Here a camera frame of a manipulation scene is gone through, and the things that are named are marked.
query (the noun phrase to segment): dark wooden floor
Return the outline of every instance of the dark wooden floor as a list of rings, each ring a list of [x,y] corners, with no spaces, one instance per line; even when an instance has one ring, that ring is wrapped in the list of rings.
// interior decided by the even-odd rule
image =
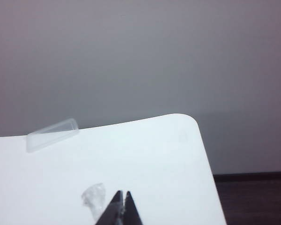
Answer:
[[[281,225],[281,180],[215,183],[227,225]]]

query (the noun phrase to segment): clear plastic piece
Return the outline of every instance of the clear plastic piece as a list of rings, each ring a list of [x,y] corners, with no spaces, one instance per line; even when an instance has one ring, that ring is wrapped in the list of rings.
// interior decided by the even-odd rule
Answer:
[[[27,135],[26,150],[34,152],[48,145],[62,141],[79,132],[76,120],[67,119]]]
[[[95,184],[82,194],[83,203],[88,206],[96,222],[104,211],[105,187],[102,183]]]

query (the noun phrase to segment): crumpled plastic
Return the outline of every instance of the crumpled plastic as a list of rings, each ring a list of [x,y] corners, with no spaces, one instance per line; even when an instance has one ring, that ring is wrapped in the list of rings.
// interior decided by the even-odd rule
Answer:
[[[106,190],[103,183],[95,184],[82,194],[84,205],[88,206],[96,222],[104,211]]]

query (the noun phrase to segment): small transparent object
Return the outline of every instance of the small transparent object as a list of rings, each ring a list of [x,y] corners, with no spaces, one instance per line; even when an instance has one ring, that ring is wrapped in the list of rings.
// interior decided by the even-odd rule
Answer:
[[[27,135],[26,150],[34,152],[48,145],[67,139],[79,132],[76,120],[67,119]]]
[[[83,203],[90,208],[95,222],[104,211],[105,193],[105,187],[100,183],[90,186],[81,196]]]

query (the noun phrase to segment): black tweezers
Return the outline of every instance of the black tweezers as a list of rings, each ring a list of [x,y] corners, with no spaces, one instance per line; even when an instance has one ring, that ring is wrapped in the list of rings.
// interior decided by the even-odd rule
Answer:
[[[117,191],[96,225],[142,225],[130,191],[123,203],[123,192]]]

